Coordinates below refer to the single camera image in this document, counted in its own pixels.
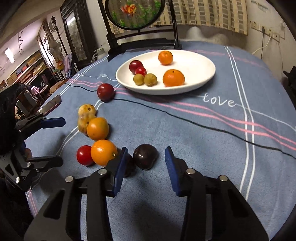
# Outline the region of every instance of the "red cherry tomato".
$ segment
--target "red cherry tomato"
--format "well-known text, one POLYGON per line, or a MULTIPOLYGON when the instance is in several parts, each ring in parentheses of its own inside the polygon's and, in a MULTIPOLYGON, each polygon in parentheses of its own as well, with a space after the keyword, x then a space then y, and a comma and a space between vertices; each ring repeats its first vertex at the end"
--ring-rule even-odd
POLYGON ((115 90, 111 84, 99 85, 96 92, 98 94, 98 97, 101 99, 101 101, 104 101, 104 102, 107 102, 113 99, 115 95, 115 90))
POLYGON ((141 75, 143 75, 145 77, 145 75, 147 74, 147 71, 146 71, 146 69, 144 67, 139 67, 139 68, 136 69, 135 73, 136 74, 141 74, 141 75))
POLYGON ((91 158, 91 146, 82 146, 77 150, 76 153, 77 161, 84 166, 89 166, 94 163, 91 158))
POLYGON ((130 71, 131 71, 133 74, 135 74, 136 69, 139 68, 139 67, 144 67, 144 65, 142 64, 142 62, 139 61, 139 60, 134 60, 134 61, 132 61, 132 62, 130 63, 130 65, 129 65, 129 69, 130 69, 130 71))

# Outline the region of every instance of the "goldfish picture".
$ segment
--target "goldfish picture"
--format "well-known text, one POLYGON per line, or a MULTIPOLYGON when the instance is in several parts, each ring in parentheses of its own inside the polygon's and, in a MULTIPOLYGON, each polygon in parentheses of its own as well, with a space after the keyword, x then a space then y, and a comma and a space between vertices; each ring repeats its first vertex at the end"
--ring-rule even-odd
POLYGON ((121 11, 123 13, 126 13, 128 16, 133 16, 133 14, 136 12, 136 5, 135 4, 131 4, 131 5, 124 5, 121 8, 121 11))

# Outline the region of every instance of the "fluorescent light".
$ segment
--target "fluorescent light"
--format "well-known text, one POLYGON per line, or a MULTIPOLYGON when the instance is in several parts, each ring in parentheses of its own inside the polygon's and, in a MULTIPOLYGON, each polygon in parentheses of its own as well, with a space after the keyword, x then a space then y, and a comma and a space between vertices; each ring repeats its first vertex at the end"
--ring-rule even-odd
POLYGON ((5 54, 9 58, 10 62, 13 64, 15 60, 13 58, 13 53, 11 52, 10 48, 7 48, 5 50, 5 54))
POLYGON ((75 16, 67 22, 67 26, 69 26, 74 20, 75 20, 75 16))

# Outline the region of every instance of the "brown cushion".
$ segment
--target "brown cushion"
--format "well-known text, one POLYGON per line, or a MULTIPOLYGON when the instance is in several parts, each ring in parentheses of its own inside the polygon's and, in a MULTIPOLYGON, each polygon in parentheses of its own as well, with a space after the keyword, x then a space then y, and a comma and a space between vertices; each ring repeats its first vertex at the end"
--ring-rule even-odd
POLYGON ((58 88, 60 88, 63 84, 65 84, 68 80, 63 80, 55 83, 54 86, 52 86, 49 90, 49 93, 52 94, 54 93, 58 88))

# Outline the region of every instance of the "plaid curtain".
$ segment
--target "plaid curtain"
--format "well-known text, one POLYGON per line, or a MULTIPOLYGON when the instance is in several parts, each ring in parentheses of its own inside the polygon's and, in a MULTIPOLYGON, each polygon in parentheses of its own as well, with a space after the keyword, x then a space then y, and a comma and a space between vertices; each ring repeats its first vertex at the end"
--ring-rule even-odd
MULTIPOLYGON (((213 26, 248 35, 246 0, 173 0, 173 4, 178 25, 213 26)), ((109 24, 115 34, 126 32, 109 24)), ((149 27, 155 25, 172 25, 168 1, 161 16, 149 27)))

